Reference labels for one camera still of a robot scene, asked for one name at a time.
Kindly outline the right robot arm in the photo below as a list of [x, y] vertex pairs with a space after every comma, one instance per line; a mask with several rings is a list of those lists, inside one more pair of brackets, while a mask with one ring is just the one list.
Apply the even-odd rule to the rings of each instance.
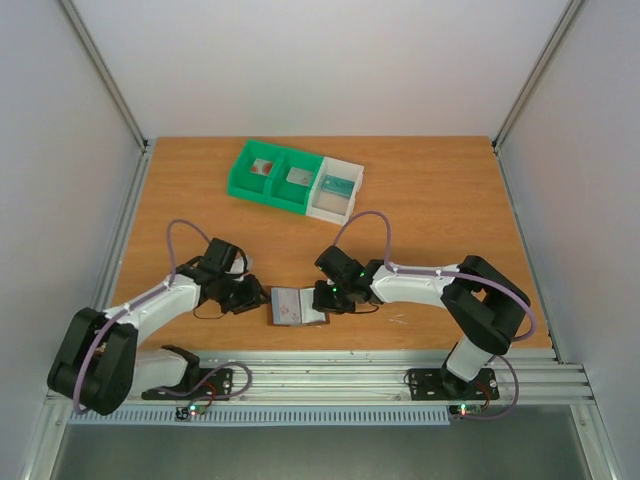
[[475, 387], [484, 365], [509, 351], [520, 339], [524, 318], [531, 315], [528, 296], [479, 256], [441, 268], [384, 260], [363, 266], [332, 245], [315, 266], [326, 277], [314, 285], [312, 306], [317, 311], [355, 314], [360, 304], [377, 308], [391, 303], [447, 310], [463, 333], [436, 381], [449, 399], [461, 399]]

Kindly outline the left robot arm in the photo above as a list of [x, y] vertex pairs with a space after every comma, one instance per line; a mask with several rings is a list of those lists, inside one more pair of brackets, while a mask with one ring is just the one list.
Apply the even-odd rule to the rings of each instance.
[[85, 307], [72, 317], [47, 376], [50, 390], [76, 413], [108, 415], [131, 395], [155, 391], [189, 398], [207, 376], [197, 355], [173, 345], [142, 352], [140, 345], [177, 317], [207, 302], [222, 314], [241, 314], [270, 300], [236, 245], [215, 238], [204, 254], [173, 266], [154, 288], [106, 310]]

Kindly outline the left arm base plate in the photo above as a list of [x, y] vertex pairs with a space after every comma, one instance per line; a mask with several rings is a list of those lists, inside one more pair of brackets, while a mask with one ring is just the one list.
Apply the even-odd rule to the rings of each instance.
[[182, 392], [180, 395], [170, 394], [158, 389], [143, 392], [141, 398], [145, 401], [191, 401], [200, 397], [210, 398], [213, 393], [217, 397], [228, 395], [233, 387], [234, 372], [231, 368], [223, 368], [213, 374], [213, 369], [202, 371], [205, 382], [192, 393]]

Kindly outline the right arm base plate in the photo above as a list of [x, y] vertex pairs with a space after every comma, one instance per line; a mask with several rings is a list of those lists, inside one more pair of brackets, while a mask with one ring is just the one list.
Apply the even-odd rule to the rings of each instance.
[[464, 381], [444, 368], [412, 368], [403, 382], [414, 401], [498, 400], [498, 382], [493, 369], [482, 368], [472, 381]]

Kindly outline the white floral card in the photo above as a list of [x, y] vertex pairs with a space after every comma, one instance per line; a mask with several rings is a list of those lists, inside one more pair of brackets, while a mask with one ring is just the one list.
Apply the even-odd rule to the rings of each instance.
[[271, 290], [271, 306], [274, 325], [294, 326], [302, 324], [299, 289], [273, 288]]

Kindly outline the brown leather card holder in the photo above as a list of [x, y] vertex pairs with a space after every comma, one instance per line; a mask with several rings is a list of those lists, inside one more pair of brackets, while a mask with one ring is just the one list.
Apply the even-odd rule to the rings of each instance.
[[329, 323], [329, 315], [313, 308], [313, 288], [273, 287], [268, 309], [269, 326], [309, 327]]

